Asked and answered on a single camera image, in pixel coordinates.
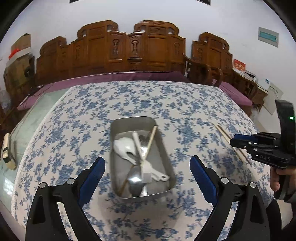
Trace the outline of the person right hand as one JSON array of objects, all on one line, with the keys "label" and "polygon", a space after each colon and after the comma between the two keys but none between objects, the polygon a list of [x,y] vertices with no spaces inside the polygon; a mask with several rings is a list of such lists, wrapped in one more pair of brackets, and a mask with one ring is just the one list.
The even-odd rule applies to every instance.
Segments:
[{"label": "person right hand", "polygon": [[271,167],[270,168],[270,187],[271,190],[274,192],[277,192],[280,189],[280,182],[279,182],[280,176],[276,172],[276,168]]}]

